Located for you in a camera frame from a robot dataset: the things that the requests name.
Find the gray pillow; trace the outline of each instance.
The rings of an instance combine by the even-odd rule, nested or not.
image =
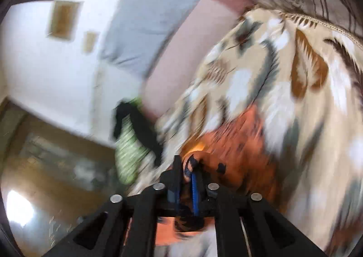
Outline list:
[[[164,44],[198,1],[120,0],[101,59],[146,77]]]

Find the leaf-patterned blanket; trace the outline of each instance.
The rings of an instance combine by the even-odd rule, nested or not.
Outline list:
[[[274,204],[328,255],[346,256],[363,232],[362,69],[362,44],[344,30],[304,15],[249,11],[158,121],[164,163],[154,175],[187,143],[254,106],[264,154],[277,166]]]

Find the metal bolt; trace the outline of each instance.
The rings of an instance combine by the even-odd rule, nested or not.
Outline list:
[[[217,190],[219,188],[219,185],[217,183],[209,183],[208,189],[210,190]]]
[[[262,200],[262,195],[260,193],[255,192],[251,195],[251,200],[255,201],[255,202],[259,202]]]
[[[159,183],[155,183],[155,184],[153,185],[153,188],[154,188],[155,190],[162,190],[162,189],[164,189],[164,188],[165,188],[165,184],[164,184],[164,183],[161,183],[161,182],[159,182]]]
[[[122,201],[122,196],[121,195],[112,195],[110,197],[110,201],[113,203],[119,203]]]

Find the floor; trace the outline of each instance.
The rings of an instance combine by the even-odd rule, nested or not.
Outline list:
[[[25,257],[47,252],[125,187],[114,150],[76,137],[8,103],[0,115],[1,193]]]

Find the bright light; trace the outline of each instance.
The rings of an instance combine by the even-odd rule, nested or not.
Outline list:
[[[6,214],[9,222],[14,221],[24,227],[32,219],[34,209],[26,198],[11,190],[6,201]]]

